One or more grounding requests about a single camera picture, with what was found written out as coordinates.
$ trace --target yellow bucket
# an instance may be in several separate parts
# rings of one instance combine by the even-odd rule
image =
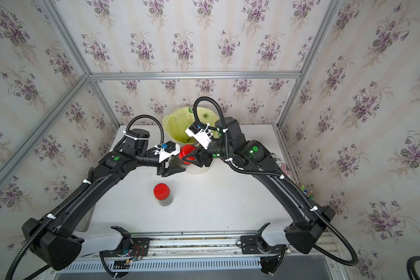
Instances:
[[[197,115],[199,120],[210,126],[219,120],[218,115],[210,109],[198,107]],[[162,119],[163,129],[168,133],[168,136],[179,145],[195,143],[194,137],[189,137],[185,130],[194,122],[193,111],[191,107],[177,109],[171,115],[167,115]],[[217,133],[213,133],[215,138],[218,138]]]

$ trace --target red-capped jar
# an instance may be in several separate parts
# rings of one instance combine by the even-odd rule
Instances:
[[[164,183],[157,184],[157,186],[154,187],[154,196],[162,206],[168,206],[173,201],[173,195],[170,192],[170,188]]]

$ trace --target red cap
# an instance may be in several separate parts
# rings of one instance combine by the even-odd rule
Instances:
[[[191,153],[193,150],[195,150],[196,149],[196,147],[195,146],[193,146],[193,145],[190,145],[190,144],[187,144],[187,145],[185,145],[185,146],[183,146],[181,149],[180,149],[180,153],[179,153],[179,158],[180,159],[182,159],[184,156],[186,156],[187,154],[189,154],[189,153]],[[188,158],[186,158],[186,159],[188,159],[188,160],[196,160],[194,157],[192,157],[192,156],[190,156],[190,157],[188,157]],[[184,164],[186,164],[186,165],[191,165],[191,163],[189,163],[189,162],[185,162],[184,161]]]
[[[154,196],[158,200],[164,200],[170,195],[170,188],[164,183],[157,184],[154,187]]]

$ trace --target black hose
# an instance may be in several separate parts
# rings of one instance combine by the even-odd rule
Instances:
[[[26,277],[25,279],[23,279],[23,280],[31,280],[31,279],[33,279],[34,277],[36,277],[37,275],[39,275],[39,274],[41,274],[42,272],[44,272],[45,270],[47,270],[48,268],[50,268],[51,266],[48,264],[48,265],[46,265],[46,266],[44,266],[44,267],[42,267],[41,269],[39,269],[39,270],[37,270],[37,271],[35,271],[33,274],[31,274],[30,276],[28,276],[28,277]]]
[[[88,181],[92,181],[93,178],[93,172],[94,172],[94,168],[90,168],[88,175],[87,175],[87,180]],[[69,207],[75,200],[77,200],[84,192],[85,190],[88,189],[90,185],[87,183],[82,183],[80,185],[80,189],[79,191],[77,191],[75,193],[75,195],[73,195],[69,200],[67,200],[66,202],[63,203],[62,206],[60,206],[58,208],[58,210],[56,210],[55,213],[52,213],[53,216],[57,217],[60,213],[62,213],[62,211],[64,211],[67,207]],[[42,225],[40,225],[38,227],[38,229],[36,229],[36,231],[28,238],[28,240],[25,242],[25,244],[22,246],[22,248],[20,249],[20,251],[17,253],[16,257],[14,258],[14,260],[11,263],[11,266],[8,269],[8,272],[6,274],[5,280],[12,280],[12,277],[14,275],[14,272],[16,272],[16,268],[17,265],[19,264],[19,262],[22,260],[22,257],[25,255],[25,253],[27,252],[28,248],[31,246],[31,244],[36,241],[38,238],[40,238],[44,233],[45,233],[45,229],[46,227],[48,227],[48,225],[54,221],[51,218],[47,218],[44,223]]]
[[[420,256],[413,256],[408,259],[406,263],[406,269],[408,271],[409,279],[410,280],[420,280],[417,272],[415,271],[415,262],[420,261]]]
[[[114,278],[123,278],[124,276],[126,276],[126,274],[128,274],[128,272],[112,272],[108,267],[106,262],[104,261],[104,255],[102,252],[99,253],[99,258],[101,259],[101,264],[104,267],[104,270],[107,272],[107,274],[109,274],[110,276],[114,277]]]
[[[221,110],[221,107],[219,106],[219,104],[213,100],[212,98],[209,98],[207,96],[202,96],[196,99],[196,101],[193,104],[193,115],[194,115],[194,119],[197,121],[197,123],[202,127],[205,127],[202,122],[199,120],[199,117],[197,115],[197,105],[199,102],[201,101],[208,101],[210,103],[213,104],[213,106],[215,106],[216,110],[218,111],[218,115],[219,115],[219,119],[221,120],[221,126],[223,128],[223,131],[221,131],[221,133],[224,135],[223,139],[224,139],[224,151],[225,153],[223,154],[223,158],[224,161],[229,165],[229,167],[233,170],[236,171],[238,173],[241,174],[246,174],[246,175],[268,175],[268,176],[276,176],[276,177],[281,177],[284,176],[284,179],[286,180],[286,182],[288,182],[298,193],[298,195],[300,196],[300,198],[302,198],[302,200],[304,201],[305,205],[308,208],[313,208],[313,205],[311,205],[311,203],[309,202],[307,196],[302,192],[302,190],[300,188],[298,188],[294,182],[292,182],[291,180],[288,179],[287,176],[280,174],[280,173],[275,173],[275,172],[271,172],[271,171],[249,171],[249,170],[243,170],[243,169],[239,169],[237,167],[235,167],[231,161],[226,161],[230,158],[229,155],[229,135],[228,133],[224,133],[224,131],[227,129],[227,125],[226,122],[224,120],[224,114],[223,111]],[[214,127],[210,127],[209,129],[212,130],[218,130],[217,128]],[[320,248],[319,246],[315,245],[314,248],[316,250],[319,250],[322,254],[326,255],[327,257],[329,257],[332,260],[335,260],[343,265],[347,265],[347,266],[355,266],[358,264],[358,256],[355,252],[355,250],[353,249],[352,245],[350,245],[350,243],[348,242],[348,240],[335,228],[333,227],[330,222],[328,222],[325,218],[323,218],[319,213],[318,210],[313,211],[314,215],[320,219],[325,226],[327,226],[331,232],[333,232],[340,240],[341,242],[345,245],[345,247],[348,249],[348,252],[350,252],[350,255],[352,256],[351,260],[344,260],[344,259],[340,259],[330,253],[328,253],[327,251],[325,251],[324,249]]]
[[[158,128],[160,129],[160,144],[163,144],[163,140],[164,140],[164,133],[163,133],[163,127],[162,127],[162,124],[156,119],[156,118],[154,118],[153,116],[150,116],[150,115],[138,115],[138,116],[136,116],[135,118],[133,118],[129,123],[128,123],[128,125],[126,126],[126,131],[129,131],[130,129],[131,129],[131,126],[133,125],[133,123],[136,121],[136,120],[139,120],[139,119],[142,119],[142,118],[148,118],[148,119],[151,119],[151,120],[153,120],[156,124],[157,124],[157,126],[158,126]],[[118,141],[118,143],[114,146],[114,148],[113,148],[113,150],[114,151],[119,151],[119,150],[121,150],[121,146],[123,145],[123,142],[126,140],[126,135],[125,136],[123,136],[123,138],[121,138],[121,140],[120,141]]]

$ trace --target white tabletop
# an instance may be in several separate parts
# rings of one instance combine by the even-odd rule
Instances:
[[[123,136],[121,126],[112,147]],[[160,140],[157,126],[133,126],[150,132],[153,147]],[[283,158],[270,125],[243,125],[247,140],[260,141]],[[165,183],[173,202],[157,203],[153,189]],[[257,179],[232,171],[215,160],[209,171],[162,178],[154,167],[139,167],[112,187],[95,205],[88,231],[121,226],[129,232],[258,230],[264,223],[290,219],[282,205]]]

